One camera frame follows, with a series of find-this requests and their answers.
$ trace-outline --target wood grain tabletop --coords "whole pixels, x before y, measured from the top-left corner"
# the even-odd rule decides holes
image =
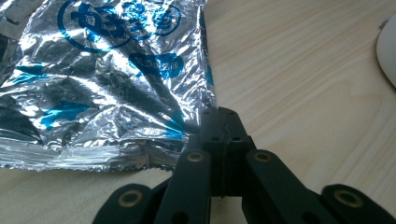
[[[396,217],[396,88],[375,54],[396,2],[209,0],[207,39],[218,105],[258,148],[315,192],[341,183]],[[91,223],[115,189],[170,172],[0,169],[0,223]],[[212,200],[211,223],[247,223],[240,199]]]

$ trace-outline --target black plastic part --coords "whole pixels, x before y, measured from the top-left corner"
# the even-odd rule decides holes
[[[212,196],[242,196],[245,155],[255,148],[241,119],[227,108],[202,114],[202,149],[212,156]]]
[[[274,153],[250,151],[246,174],[243,209],[249,223],[338,223]]]
[[[155,189],[130,184],[114,191],[96,215],[93,224],[152,223],[169,179]]]
[[[210,165],[210,154],[203,150],[180,155],[154,223],[209,223]]]
[[[395,224],[386,210],[362,192],[345,185],[331,185],[320,196],[323,205],[345,224]]]

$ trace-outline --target round hole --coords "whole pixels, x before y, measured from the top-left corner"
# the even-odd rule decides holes
[[[256,154],[254,154],[254,158],[256,159],[256,161],[263,161],[263,162],[268,162],[271,160],[270,155],[268,155],[265,152],[257,152]]]
[[[189,161],[202,161],[204,159],[204,155],[200,152],[192,152],[187,156],[187,160]]]
[[[172,216],[173,224],[187,224],[189,222],[189,216],[186,213],[179,212]]]
[[[320,219],[317,217],[317,215],[310,213],[310,212],[306,212],[301,216],[301,219],[303,220],[303,222],[307,223],[307,224],[319,224],[320,223]]]
[[[349,207],[359,208],[363,206],[363,200],[361,199],[361,197],[345,189],[336,190],[334,192],[334,197],[338,200],[338,202],[343,203]]]
[[[128,190],[122,193],[119,197],[119,204],[122,207],[132,207],[139,204],[140,201],[142,201],[142,198],[143,194],[140,190]]]

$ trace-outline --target silver foil package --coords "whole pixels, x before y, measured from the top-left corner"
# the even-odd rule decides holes
[[[215,105],[205,2],[22,2],[0,3],[0,165],[173,167]]]

